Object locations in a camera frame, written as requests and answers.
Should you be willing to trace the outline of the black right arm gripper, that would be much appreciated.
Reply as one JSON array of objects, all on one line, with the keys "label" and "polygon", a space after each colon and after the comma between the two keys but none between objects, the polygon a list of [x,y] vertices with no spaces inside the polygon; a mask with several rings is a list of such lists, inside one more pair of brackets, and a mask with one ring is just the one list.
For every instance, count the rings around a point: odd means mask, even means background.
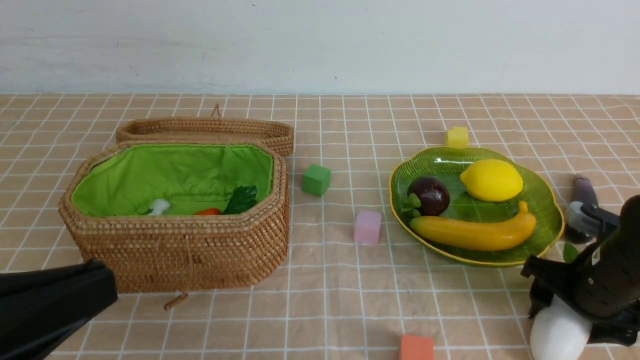
[{"label": "black right arm gripper", "polygon": [[625,244],[591,244],[572,262],[530,256],[521,275],[529,290],[532,319],[553,300],[592,325],[590,344],[633,346],[639,333],[639,249]]}]

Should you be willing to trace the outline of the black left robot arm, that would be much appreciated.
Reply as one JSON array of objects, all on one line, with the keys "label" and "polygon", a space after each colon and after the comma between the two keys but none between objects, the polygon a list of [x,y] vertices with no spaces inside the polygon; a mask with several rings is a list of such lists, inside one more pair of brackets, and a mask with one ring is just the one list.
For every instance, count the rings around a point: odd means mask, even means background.
[{"label": "black left robot arm", "polygon": [[118,301],[114,272],[103,262],[0,276],[0,357],[43,360]]}]

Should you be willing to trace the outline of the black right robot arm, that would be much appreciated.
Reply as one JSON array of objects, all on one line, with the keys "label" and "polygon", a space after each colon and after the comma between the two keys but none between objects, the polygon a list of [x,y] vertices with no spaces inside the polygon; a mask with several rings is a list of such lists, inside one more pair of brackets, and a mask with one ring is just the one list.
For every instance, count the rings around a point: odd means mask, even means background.
[{"label": "black right robot arm", "polygon": [[619,215],[596,206],[584,211],[600,223],[595,242],[569,262],[534,255],[524,262],[521,275],[534,278],[528,317],[561,300],[592,323],[590,344],[630,347],[640,330],[639,196],[629,198]]}]

